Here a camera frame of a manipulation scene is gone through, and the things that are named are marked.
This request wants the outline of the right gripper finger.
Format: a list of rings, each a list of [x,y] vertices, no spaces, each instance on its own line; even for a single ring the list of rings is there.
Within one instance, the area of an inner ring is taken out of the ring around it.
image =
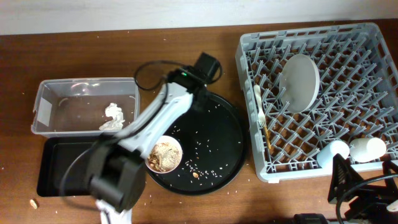
[[[384,161],[382,163],[382,171],[384,175],[391,175],[397,173],[397,165],[394,164],[392,161]],[[387,187],[396,187],[396,183],[393,181],[392,178],[385,179],[385,184]]]
[[[363,178],[352,168],[351,164],[341,154],[336,154],[333,157],[328,203],[337,204],[338,199],[345,192],[362,181]]]

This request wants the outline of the light blue cup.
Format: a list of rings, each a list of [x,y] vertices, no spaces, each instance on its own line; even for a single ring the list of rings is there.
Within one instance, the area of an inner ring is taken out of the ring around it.
[[[318,154],[317,162],[322,169],[332,169],[333,157],[340,154],[344,159],[349,156],[349,146],[341,140],[334,140],[327,144]]]

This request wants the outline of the white paper cup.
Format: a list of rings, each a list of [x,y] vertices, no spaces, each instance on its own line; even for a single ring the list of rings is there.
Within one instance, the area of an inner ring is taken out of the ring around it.
[[[359,138],[350,142],[350,155],[356,162],[369,162],[382,157],[386,151],[386,143],[379,138]]]

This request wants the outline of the wooden chopstick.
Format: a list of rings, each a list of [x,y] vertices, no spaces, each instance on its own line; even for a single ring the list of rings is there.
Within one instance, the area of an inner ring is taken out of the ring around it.
[[[267,147],[268,147],[268,149],[269,150],[271,150],[272,149],[272,146],[271,146],[271,142],[270,142],[270,137],[269,137],[269,133],[268,133],[268,128],[267,128],[267,125],[266,125],[266,122],[265,121],[263,121],[263,125],[264,125],[264,133],[265,133],[265,136],[266,136],[266,143],[267,143]]]

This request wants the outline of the white plastic fork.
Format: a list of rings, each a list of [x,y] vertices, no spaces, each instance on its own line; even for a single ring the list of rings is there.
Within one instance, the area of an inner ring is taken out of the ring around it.
[[[254,96],[256,99],[257,107],[258,107],[258,118],[259,118],[259,125],[262,128],[266,127],[266,117],[264,114],[264,110],[262,107],[262,98],[261,98],[261,89],[259,85],[253,86]]]

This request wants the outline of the grey plate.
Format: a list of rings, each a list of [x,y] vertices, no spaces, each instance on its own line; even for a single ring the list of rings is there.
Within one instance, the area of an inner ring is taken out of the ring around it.
[[[320,74],[315,62],[307,55],[297,54],[288,59],[282,69],[279,90],[283,105],[291,113],[301,113],[315,102],[320,88]]]

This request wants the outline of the pink bowl of food scraps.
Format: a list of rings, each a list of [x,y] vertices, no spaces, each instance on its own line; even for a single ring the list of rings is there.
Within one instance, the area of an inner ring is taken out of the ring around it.
[[[166,174],[179,166],[182,156],[182,147],[175,138],[161,136],[146,159],[146,166],[152,172]]]

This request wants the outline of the white napkin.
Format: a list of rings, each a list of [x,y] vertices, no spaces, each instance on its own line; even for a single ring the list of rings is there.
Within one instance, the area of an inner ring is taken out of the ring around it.
[[[125,122],[123,111],[116,103],[110,103],[105,108],[106,117],[110,117],[111,120],[105,122],[99,127],[100,131],[118,131],[123,128]]]

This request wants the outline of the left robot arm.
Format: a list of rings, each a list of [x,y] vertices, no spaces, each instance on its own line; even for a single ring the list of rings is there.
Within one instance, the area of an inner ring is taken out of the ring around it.
[[[190,108],[199,109],[210,94],[207,86],[223,75],[220,61],[203,52],[194,65],[171,60],[143,63],[134,79],[150,65],[173,65],[175,69],[160,77],[153,86],[159,89],[158,95],[133,123],[112,136],[102,134],[69,165],[60,182],[59,196],[65,204],[99,212],[102,223],[132,222],[132,208],[146,184],[145,162],[156,142]],[[88,159],[84,183],[96,200],[94,207],[65,195],[69,173],[83,158]]]

